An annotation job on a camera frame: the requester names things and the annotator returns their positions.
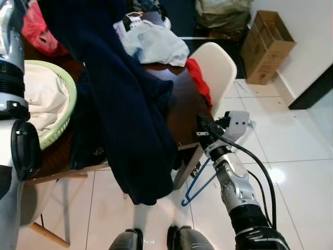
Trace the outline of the blue plastic clothes hanger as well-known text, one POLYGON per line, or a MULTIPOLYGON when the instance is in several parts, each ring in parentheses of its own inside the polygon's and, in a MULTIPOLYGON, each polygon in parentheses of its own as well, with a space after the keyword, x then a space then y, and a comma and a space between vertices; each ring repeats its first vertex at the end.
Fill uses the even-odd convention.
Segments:
POLYGON ((200 179, 200 177, 203 174, 203 171, 206 169, 206 166, 215 163, 214 160, 211 160, 210 158, 206 159, 204 164, 200 166, 200 168, 197 170, 197 173, 193 177, 193 180, 191 181, 190 185, 186 189, 185 196, 183 200, 181 201, 181 206, 186 207, 188 206, 195 198, 200 195, 200 193, 213 181, 213 179, 216 177, 216 171, 213 172, 213 175, 209 177, 208 179, 205 179, 205 182, 198 188, 198 190, 193 191, 193 188, 197 187, 197 181, 200 179))

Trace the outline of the navy knit sweater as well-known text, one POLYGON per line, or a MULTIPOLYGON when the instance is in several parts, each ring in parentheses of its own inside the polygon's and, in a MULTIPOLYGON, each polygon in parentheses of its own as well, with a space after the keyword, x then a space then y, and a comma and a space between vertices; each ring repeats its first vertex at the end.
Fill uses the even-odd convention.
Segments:
POLYGON ((48 30, 85 66, 77 101, 69 167, 106 159, 135 205, 154 205, 174 188, 177 143, 166 120, 172 81, 147 73, 123 48, 113 25, 125 0, 38 0, 48 30))

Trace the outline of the red cloth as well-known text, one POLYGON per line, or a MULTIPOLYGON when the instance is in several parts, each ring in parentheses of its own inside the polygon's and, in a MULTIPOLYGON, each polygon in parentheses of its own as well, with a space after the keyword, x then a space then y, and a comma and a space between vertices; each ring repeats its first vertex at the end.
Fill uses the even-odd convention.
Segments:
POLYGON ((207 82, 203 79, 203 74, 200 66, 195 59, 188 58, 186 60, 185 67, 189 71, 198 92, 204 98, 208 111, 211 111, 212 103, 210 99, 210 89, 207 82))

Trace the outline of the large brown cardboard box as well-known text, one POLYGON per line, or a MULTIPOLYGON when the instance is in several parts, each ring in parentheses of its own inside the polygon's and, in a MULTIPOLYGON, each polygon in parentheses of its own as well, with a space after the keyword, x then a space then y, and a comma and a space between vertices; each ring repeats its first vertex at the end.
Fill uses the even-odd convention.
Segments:
POLYGON ((240 51, 247 83, 266 85, 296 44, 277 12, 258 10, 240 51))

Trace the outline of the light blue garment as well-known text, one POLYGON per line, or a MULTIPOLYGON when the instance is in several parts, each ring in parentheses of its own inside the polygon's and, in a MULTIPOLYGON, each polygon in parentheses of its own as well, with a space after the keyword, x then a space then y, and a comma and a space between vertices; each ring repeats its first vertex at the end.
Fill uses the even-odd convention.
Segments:
POLYGON ((147 20, 126 31, 120 39, 124 50, 141 64, 186 65, 189 49, 173 31, 147 20))

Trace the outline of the olive green bag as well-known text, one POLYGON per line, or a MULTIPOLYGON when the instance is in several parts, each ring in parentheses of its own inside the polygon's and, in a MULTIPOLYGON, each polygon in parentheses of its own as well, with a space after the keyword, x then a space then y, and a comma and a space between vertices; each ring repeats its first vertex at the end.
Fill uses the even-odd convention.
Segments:
POLYGON ((253 0, 195 0, 197 22, 203 27, 232 32, 247 28, 253 0))

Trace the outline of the green plastic laundry basket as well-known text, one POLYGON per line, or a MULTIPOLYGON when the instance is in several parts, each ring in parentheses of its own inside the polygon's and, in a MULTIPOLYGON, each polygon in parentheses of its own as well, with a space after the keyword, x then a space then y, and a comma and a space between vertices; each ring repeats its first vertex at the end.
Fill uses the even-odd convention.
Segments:
POLYGON ((45 62, 43 60, 26 60, 24 62, 24 66, 26 64, 36 64, 36 65, 43 65, 45 67, 48 67, 54 71, 64 80, 64 82, 67 85, 67 90, 69 91, 69 106, 64 116, 64 122, 59 127, 59 129, 53 133, 51 133, 48 137, 44 138, 43 141, 40 141, 40 148, 41 150, 45 150, 45 148, 48 148, 50 145, 52 145, 60 136, 64 133, 65 129, 67 128, 69 124, 70 117, 73 113, 74 107, 76 105, 77 100, 77 90, 76 85, 73 77, 70 76, 69 73, 67 73, 64 69, 61 67, 51 64, 50 62, 45 62))

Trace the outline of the white cloth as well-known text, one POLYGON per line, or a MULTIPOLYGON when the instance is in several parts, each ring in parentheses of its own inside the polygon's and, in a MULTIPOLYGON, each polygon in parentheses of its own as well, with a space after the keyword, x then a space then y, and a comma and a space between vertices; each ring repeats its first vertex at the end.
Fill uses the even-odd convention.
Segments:
POLYGON ((24 69, 24 98, 29 104, 29 122, 43 141, 64 122, 69 91, 64 80, 48 67, 26 64, 24 69))

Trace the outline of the red plastic bag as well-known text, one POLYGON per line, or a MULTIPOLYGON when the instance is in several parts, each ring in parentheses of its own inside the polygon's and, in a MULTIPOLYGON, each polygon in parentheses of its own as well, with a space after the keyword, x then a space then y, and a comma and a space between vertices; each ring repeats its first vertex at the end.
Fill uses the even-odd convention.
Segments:
POLYGON ((30 0, 27 4, 21 33, 43 55, 57 57, 69 54, 68 50, 48 30, 36 0, 30 0))

